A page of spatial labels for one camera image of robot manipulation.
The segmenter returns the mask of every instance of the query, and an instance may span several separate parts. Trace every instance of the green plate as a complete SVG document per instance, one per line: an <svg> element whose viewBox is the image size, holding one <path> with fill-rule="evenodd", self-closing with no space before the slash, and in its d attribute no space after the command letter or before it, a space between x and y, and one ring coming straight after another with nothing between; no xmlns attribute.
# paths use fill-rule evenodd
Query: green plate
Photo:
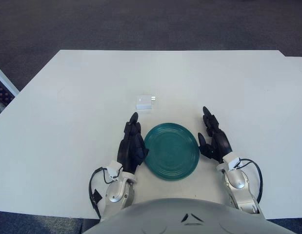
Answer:
<svg viewBox="0 0 302 234"><path fill-rule="evenodd" d="M155 175L166 180L187 177L200 159L194 136L175 123L157 125L149 131L144 141L150 150L145 163Z"/></svg>

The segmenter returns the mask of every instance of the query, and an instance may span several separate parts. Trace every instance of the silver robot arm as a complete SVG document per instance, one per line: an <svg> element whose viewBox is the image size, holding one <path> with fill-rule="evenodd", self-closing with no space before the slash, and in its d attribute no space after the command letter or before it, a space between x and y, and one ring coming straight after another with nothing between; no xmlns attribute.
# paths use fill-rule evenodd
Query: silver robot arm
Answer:
<svg viewBox="0 0 302 234"><path fill-rule="evenodd" d="M223 157L217 170L223 172L222 182L229 195L230 206L264 218L260 206L250 192L250 182L245 172L238 169L240 158L233 152Z"/></svg>

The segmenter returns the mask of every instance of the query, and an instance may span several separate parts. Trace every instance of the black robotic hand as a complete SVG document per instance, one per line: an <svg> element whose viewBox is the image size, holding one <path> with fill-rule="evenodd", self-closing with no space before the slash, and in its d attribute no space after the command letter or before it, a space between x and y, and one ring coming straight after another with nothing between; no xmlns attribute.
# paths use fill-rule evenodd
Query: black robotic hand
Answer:
<svg viewBox="0 0 302 234"><path fill-rule="evenodd" d="M202 155L213 158L219 163L223 163L222 157L232 152L228 138L223 130L219 128L219 123L209 110L203 107L203 121L207 127L207 134L212 137L211 145L207 144L205 138L199 133L199 149Z"/></svg>
<svg viewBox="0 0 302 234"><path fill-rule="evenodd" d="M141 137L141 125L138 123L137 112L126 123L124 133L125 136L118 149L117 162L122 164L124 172L134 174L137 166L141 165L149 152Z"/></svg>

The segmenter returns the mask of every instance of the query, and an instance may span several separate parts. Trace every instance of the white tabletop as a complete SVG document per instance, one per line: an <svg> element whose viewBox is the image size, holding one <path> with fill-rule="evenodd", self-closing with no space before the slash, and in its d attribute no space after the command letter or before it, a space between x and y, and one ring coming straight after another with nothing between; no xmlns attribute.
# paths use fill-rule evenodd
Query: white tabletop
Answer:
<svg viewBox="0 0 302 234"><path fill-rule="evenodd" d="M0 115L0 211L97 218L89 178L117 158L141 94L157 97L138 111L143 137L164 122L206 137L207 106L233 151L259 164L265 217L302 217L302 73L279 51L59 51ZM225 204L216 165L201 156L189 177L170 182L142 164L134 202ZM257 196L256 169L245 171ZM93 187L104 195L102 175Z"/></svg>

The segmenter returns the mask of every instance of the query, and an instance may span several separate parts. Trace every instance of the small white box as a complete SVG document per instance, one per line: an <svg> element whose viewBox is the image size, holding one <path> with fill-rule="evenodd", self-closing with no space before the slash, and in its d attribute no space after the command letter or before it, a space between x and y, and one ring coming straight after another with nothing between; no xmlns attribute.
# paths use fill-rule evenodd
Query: small white box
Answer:
<svg viewBox="0 0 302 234"><path fill-rule="evenodd" d="M155 101L155 97L152 95L138 95L136 100L136 109L152 109L152 101Z"/></svg>

